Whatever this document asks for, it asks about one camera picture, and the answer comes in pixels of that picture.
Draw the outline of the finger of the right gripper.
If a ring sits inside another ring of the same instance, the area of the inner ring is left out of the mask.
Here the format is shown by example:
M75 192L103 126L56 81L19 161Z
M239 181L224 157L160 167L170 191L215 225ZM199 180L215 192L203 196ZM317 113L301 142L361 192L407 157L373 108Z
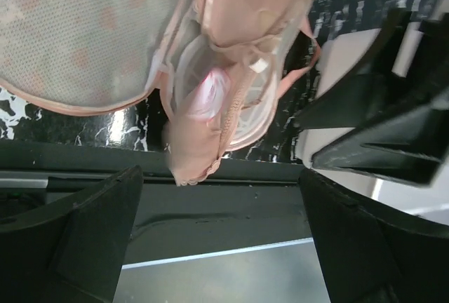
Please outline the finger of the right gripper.
M348 68L295 117L302 130L346 128L313 168L429 185L448 157L448 14L409 29L389 11L379 29L337 37L329 62Z

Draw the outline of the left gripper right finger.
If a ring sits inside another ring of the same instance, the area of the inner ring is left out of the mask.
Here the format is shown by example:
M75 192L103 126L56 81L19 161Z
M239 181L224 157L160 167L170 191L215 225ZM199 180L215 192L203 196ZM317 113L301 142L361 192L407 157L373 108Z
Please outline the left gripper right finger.
M299 185L331 302L448 301L448 226L313 170Z

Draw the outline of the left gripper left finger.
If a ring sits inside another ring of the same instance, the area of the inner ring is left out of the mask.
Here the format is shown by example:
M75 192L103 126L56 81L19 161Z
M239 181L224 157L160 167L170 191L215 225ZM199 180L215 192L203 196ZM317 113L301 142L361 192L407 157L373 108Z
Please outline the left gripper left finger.
M135 166L1 218L1 301L112 302L142 186Z

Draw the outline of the tulip print mesh laundry bag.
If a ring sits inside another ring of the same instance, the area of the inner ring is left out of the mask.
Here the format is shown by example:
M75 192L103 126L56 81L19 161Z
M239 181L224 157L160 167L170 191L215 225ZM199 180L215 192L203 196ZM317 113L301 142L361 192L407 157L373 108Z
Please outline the tulip print mesh laundry bag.
M1 87L92 116L160 92L176 13L188 0L1 0Z

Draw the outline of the pink bra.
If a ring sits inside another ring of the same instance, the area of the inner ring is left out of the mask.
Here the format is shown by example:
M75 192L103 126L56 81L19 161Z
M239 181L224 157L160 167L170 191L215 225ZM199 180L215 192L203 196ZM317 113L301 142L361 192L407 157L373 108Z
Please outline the pink bra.
M314 0L188 0L176 13L160 98L178 185L212 175L227 152L258 141L307 68L283 70Z

